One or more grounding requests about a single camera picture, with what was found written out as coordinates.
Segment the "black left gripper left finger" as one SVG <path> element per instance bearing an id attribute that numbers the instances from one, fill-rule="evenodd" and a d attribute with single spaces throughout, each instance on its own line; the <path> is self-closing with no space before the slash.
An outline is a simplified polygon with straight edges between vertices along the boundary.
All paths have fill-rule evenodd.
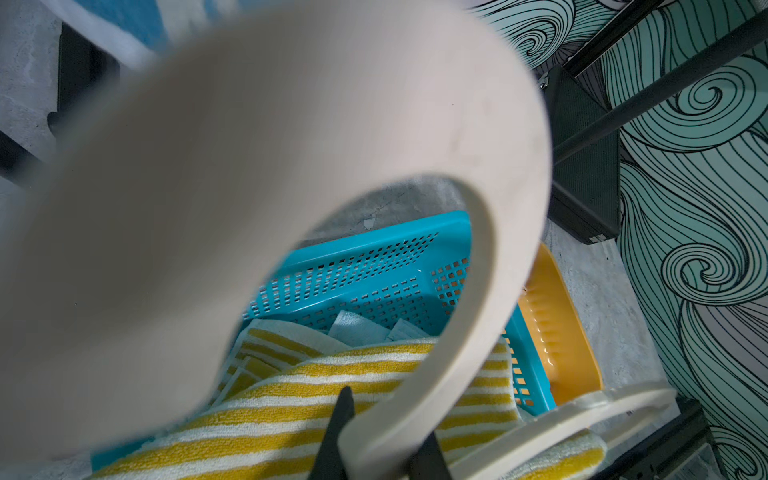
<path id="1" fill-rule="evenodd" d="M 347 475 L 338 447 L 343 428 L 354 418 L 355 404 L 352 389 L 341 389 L 308 480 L 346 480 Z"/>

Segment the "light blue terry towel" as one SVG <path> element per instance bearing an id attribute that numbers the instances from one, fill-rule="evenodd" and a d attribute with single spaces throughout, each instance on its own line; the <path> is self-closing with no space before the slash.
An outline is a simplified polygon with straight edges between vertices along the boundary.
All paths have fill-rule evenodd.
<path id="1" fill-rule="evenodd" d="M 398 319 L 393 327 L 388 328 L 348 311 L 341 311 L 337 315 L 328 335 L 350 347 L 417 340 L 429 336 L 424 330 L 404 319 Z"/>

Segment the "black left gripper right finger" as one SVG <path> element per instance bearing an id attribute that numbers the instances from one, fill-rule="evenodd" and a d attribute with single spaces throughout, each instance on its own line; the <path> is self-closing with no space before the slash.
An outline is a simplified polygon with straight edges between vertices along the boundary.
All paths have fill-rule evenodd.
<path id="1" fill-rule="evenodd" d="M 410 480 L 452 479 L 434 433 L 425 439 L 419 450 L 409 459 L 407 473 Z"/>

